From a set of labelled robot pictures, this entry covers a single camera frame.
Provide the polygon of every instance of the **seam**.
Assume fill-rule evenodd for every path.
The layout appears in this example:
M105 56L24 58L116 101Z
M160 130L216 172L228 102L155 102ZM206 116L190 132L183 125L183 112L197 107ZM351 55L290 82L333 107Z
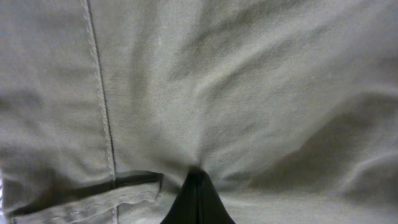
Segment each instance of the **seam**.
M89 0L81 0L81 6L84 9L83 17L86 20L86 31L88 33L88 43L90 45L90 54L93 57L94 67L95 67L95 78L97 80L97 94L99 98L99 105L101 107L101 116L103 122L103 129L105 135L105 145L108 154L108 166L109 166L109 174L111 177L111 188L114 189L116 186L116 171L115 171L115 164L114 164L114 156L113 156L113 147L112 147L112 140L111 140L111 132L109 127L109 119L108 119L108 110L106 107L106 100L105 100L105 91L104 91L104 83L103 77L101 74L101 65L100 65L100 58L98 53L98 46L96 44L96 37L93 28L93 21L91 19L91 12L90 12L90 3ZM118 218L115 213L115 209L112 210L112 219L113 224L117 224Z
M104 205L104 204L106 204L106 203L108 203L108 202L112 202L112 201L114 201L114 200L118 200L118 199L123 198L123 197L137 197L137 196L140 196L140 195L143 195L143 194L156 194L156 192L143 192L143 193L136 194L136 195L120 195L120 196L118 196L118 197L116 197L116 198L114 198L114 199L108 200L108 201L106 201L106 202L94 204L94 206L88 207L88 208L86 208L86 209L84 209L84 210L75 211L75 212L70 212L70 213L65 214L65 215L59 215L59 216L57 216L57 217L49 218L48 220L45 220L45 221L40 222L40 223L46 223L46 222L49 222L49 221L54 220L54 219L58 219L58 218L62 218L62 217L67 217L67 216L69 216L69 215L76 215L76 214L85 212L85 211L87 211L87 210L89 210L89 209L96 208L96 207L99 207L99 206L101 206L101 205Z

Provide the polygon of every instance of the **black object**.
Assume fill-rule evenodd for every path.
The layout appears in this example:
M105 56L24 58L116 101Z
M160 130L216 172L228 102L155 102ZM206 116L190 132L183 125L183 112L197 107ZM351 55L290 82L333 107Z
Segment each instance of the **black object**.
M172 208L160 224L235 224L226 212L209 175L190 172Z

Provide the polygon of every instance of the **stitching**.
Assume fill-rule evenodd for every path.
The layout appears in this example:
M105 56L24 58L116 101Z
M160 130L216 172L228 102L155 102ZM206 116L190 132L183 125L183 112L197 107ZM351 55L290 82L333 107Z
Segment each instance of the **stitching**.
M118 224L117 222L116 222L116 214L115 214L115 210L117 209L118 207L116 206L116 208L113 208L112 209L112 221L113 221L113 224Z
M100 74L100 61L98 59L98 55L95 54L97 46L95 43L95 38L94 38L94 30L91 25L91 19L90 19L90 9L88 8L88 4L85 0L81 0L81 4L84 7L85 13L84 13L84 18L87 21L87 26L86 30L90 38L88 39L88 43L90 44L90 54L94 59L94 66L96 67L96 79L97 79L97 94L100 100L100 107L101 107L101 115L103 117L102 122L103 122L103 129L105 132L105 142L106 142L106 148L108 150L108 161L109 161L109 173L111 174L112 179L114 180L114 167L112 166L112 146L110 143L110 134L108 130L108 117L106 115L106 105L105 105L105 99L104 99L104 90L103 90L103 84L102 84L102 79L101 79L101 74Z
M89 8L89 2L88 0L81 0L80 1L81 6L84 9L83 17L86 20L86 30L88 33L88 43L90 45L90 54L94 59L94 66L96 68L95 70L95 78L97 79L97 94L99 97L99 105L101 107L101 115L102 115L102 122L103 122L103 129L105 133L105 144L106 144L106 150L108 153L108 166L109 166L109 173L111 175L111 184L112 188L115 187L116 184L116 174L115 174L115 167L114 167L114 158L113 158L113 149L111 145L111 133L109 131L109 121L108 121L108 115L106 111L106 102L105 102L105 92L104 92L104 86L103 86L103 81L102 81L102 76L101 76L101 65L100 65L100 59L98 57L98 48L96 45L96 40L95 40L95 33L93 29L93 21L91 20L91 14L90 14L90 8ZM113 224L117 224L117 216L115 213L115 209L112 209L112 220Z
M140 196L140 195L143 195L143 194L153 194L153 193L155 193L155 194L156 194L156 192L143 192L143 193L136 194L136 195L121 195L121 196L118 196L117 198L114 198L114 199L108 200L108 201L106 201L106 202L99 203L99 204L95 204L94 206L92 206L92 207L88 207L88 208L86 208L86 209L84 209L84 210L80 210L80 211L71 212L71 213L68 213L68 214L65 214L65 215L59 215L59 216L57 216L57 217L50 218L50 219L48 219L48 220L45 220L45 221L43 221L43 222L40 222L40 223L46 223L46 222L49 222L49 221L51 221L51 220L54 220L54 219L58 219L58 218L62 218L62 217L67 217L67 216L69 216L69 215L76 215L76 214L79 214L79 213L85 212L85 211L87 211L87 210L89 210L89 209L92 209L92 208L99 207L100 205L106 204L106 203L108 203L108 202L111 202L111 201L113 201L113 200L120 199L120 198L122 198L122 197L137 197L137 196Z

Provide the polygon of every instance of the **khaki fabric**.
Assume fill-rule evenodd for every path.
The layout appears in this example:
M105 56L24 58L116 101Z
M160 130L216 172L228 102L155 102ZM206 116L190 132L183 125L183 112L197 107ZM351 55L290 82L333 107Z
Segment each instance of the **khaki fabric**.
M398 223L397 12L0 0L7 221L160 223L195 166L236 223Z

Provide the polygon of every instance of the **pocket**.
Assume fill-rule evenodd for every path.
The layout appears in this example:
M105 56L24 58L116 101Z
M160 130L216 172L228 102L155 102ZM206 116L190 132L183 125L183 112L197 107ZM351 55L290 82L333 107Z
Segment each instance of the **pocket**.
M122 203L135 204L144 200L155 202L160 192L160 181L120 187L105 193L69 202L28 215L11 218L12 223L67 224L83 221L94 215L108 211Z

